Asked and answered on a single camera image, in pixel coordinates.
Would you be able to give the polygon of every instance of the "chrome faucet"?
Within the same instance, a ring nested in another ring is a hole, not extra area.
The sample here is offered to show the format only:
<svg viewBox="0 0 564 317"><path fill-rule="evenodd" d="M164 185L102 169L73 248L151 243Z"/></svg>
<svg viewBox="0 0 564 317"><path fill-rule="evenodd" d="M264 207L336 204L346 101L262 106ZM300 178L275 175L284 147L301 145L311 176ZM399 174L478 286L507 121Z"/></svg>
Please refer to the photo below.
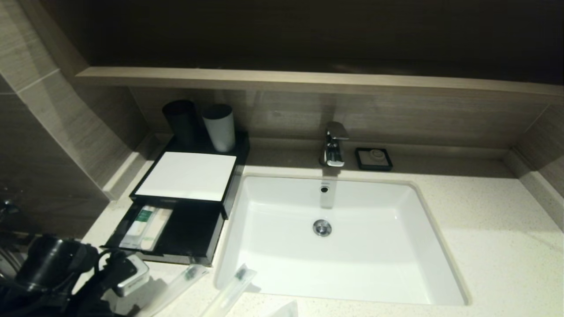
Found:
<svg viewBox="0 0 564 317"><path fill-rule="evenodd" d="M325 143L319 163L323 166L341 167L345 164L341 151L341 140L348 140L349 134L343 124L335 121L325 126Z"/></svg>

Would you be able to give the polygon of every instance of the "countertop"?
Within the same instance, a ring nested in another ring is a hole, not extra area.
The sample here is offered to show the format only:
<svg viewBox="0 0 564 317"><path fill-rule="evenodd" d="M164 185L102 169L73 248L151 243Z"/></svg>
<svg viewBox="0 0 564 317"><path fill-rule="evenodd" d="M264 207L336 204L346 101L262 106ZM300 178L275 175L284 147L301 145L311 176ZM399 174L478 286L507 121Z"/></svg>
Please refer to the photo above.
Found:
<svg viewBox="0 0 564 317"><path fill-rule="evenodd" d="M251 150L245 175L321 178L311 151ZM228 316L266 316L296 300L300 317L326 316L562 316L564 235L521 182L495 160L396 156L393 172L349 170L339 179L403 180L419 187L447 255L462 281L466 306L407 305L244 293ZM148 161L125 194L111 202L83 239L104 244L131 205L128 194L149 169ZM213 261L224 246L226 221ZM170 282L186 266L148 262L151 276ZM158 316L199 316L218 293L215 269ZM150 289L118 302L142 303Z"/></svg>

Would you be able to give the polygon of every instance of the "toiletry kit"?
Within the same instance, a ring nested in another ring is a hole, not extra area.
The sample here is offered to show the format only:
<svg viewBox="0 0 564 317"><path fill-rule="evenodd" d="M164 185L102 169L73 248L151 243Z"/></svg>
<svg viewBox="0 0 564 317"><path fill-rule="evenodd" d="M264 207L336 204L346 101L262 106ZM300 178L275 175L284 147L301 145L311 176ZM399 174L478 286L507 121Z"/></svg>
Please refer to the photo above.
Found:
<svg viewBox="0 0 564 317"><path fill-rule="evenodd" d="M220 115L227 112L220 110ZM173 113L188 119L183 111ZM103 248L136 251L146 261L211 266L239 187L249 137L235 132L232 122L227 128L215 124L217 139L212 142L207 131L190 120L188 133L173 129L176 137L130 194L133 204Z"/></svg>

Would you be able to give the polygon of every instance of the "undermount sink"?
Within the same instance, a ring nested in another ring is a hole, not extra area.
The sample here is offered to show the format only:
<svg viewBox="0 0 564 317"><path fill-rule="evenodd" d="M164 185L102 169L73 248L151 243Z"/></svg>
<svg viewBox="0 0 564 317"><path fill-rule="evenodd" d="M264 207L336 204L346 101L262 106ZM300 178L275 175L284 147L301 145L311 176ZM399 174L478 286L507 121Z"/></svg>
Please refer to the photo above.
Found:
<svg viewBox="0 0 564 317"><path fill-rule="evenodd" d="M409 184L246 177L230 222L217 288L244 263L249 292L465 304Z"/></svg>

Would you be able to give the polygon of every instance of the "wooden shelf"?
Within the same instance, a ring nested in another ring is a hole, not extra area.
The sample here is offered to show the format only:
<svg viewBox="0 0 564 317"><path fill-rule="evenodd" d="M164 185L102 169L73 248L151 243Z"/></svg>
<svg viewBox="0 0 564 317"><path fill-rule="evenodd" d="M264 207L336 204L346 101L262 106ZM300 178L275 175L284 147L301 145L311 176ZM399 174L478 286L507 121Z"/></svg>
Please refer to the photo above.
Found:
<svg viewBox="0 0 564 317"><path fill-rule="evenodd" d="M88 67L75 76L85 85L268 90L298 93L442 95L562 104L560 85L472 78L159 67Z"/></svg>

